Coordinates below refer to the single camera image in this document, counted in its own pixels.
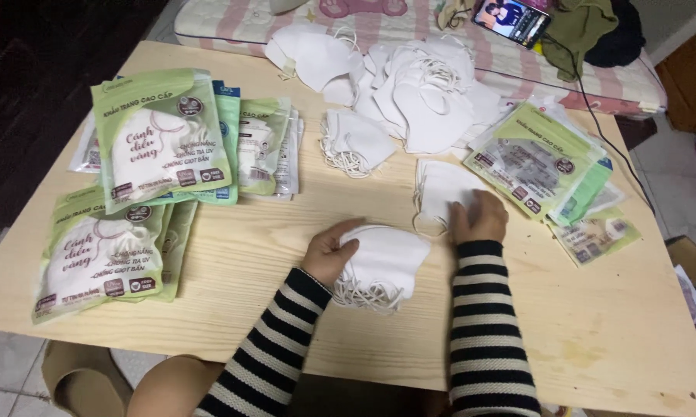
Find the pink mattress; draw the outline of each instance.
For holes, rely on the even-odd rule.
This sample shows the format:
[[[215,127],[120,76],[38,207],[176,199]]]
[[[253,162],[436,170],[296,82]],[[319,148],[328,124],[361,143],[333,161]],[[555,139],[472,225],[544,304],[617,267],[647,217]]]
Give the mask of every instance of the pink mattress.
[[[376,43],[399,44],[441,33],[436,5],[430,0],[404,0],[407,11],[402,15],[360,12],[339,19],[323,14],[319,1],[309,0],[286,14],[273,16],[269,0],[188,0],[176,16],[175,34],[187,46],[262,57],[272,33],[293,22],[311,20],[333,31],[343,26],[354,28],[363,52]],[[403,0],[366,1],[396,4]],[[443,33],[453,34],[475,52],[477,79],[501,96],[522,99],[553,95],[567,108],[586,109],[579,85],[557,79],[557,69],[544,56],[469,22],[458,31]],[[644,51],[627,67],[598,68],[586,63],[582,81],[593,109],[602,113],[647,118],[667,107],[665,90]]]

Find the smartphone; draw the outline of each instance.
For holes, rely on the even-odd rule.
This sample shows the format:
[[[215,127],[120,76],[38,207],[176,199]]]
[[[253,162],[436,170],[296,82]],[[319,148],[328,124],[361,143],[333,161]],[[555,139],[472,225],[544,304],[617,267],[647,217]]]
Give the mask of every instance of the smartphone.
[[[484,0],[474,23],[530,49],[546,31],[551,17],[523,2]]]

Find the striped sleeve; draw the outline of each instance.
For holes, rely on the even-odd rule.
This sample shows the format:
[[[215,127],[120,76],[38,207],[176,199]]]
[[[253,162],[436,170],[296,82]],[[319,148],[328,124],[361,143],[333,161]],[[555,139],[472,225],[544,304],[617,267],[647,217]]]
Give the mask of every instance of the striped sleeve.
[[[293,269],[194,415],[284,415],[317,319],[332,295]]]
[[[454,415],[539,417],[502,245],[465,242],[457,252],[450,342]]]

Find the hand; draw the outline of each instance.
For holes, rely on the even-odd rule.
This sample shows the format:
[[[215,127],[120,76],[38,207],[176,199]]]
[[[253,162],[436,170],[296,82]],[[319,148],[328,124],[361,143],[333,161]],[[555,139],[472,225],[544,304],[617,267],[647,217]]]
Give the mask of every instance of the hand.
[[[363,219],[338,223],[316,234],[306,248],[301,268],[326,286],[333,286],[346,263],[358,251],[358,239],[346,242],[341,248],[341,236],[363,224]]]
[[[495,194],[474,190],[474,203],[469,211],[460,203],[451,207],[451,237],[456,245],[471,241],[502,243],[509,217]]]

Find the light wood surface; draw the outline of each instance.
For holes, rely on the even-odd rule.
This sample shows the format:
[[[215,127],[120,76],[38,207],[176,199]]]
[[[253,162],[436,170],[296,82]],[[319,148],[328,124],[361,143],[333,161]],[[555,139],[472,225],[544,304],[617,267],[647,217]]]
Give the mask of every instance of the light wood surface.
[[[54,199],[93,180],[66,171],[80,136],[75,134],[0,245],[0,330],[226,361],[315,233],[361,216],[413,230],[416,157],[398,150],[380,175],[365,180],[328,169],[317,144],[327,105],[299,80],[279,80],[278,69],[265,59],[141,42],[120,73],[183,66],[212,71],[215,79],[242,87],[244,98],[292,98],[306,121],[302,194],[291,203],[201,205],[174,303],[107,303],[32,327]],[[588,113],[570,115],[594,129]],[[599,120],[605,135],[625,150],[614,119],[601,114]],[[631,195],[621,207],[644,238],[585,268],[575,267],[546,226],[507,203],[504,256],[538,394],[542,402],[591,409],[696,415],[696,332],[654,217],[635,182],[623,175],[625,164],[613,159],[613,182]],[[450,246],[440,237],[399,313],[328,308],[306,372],[444,390],[454,268]]]

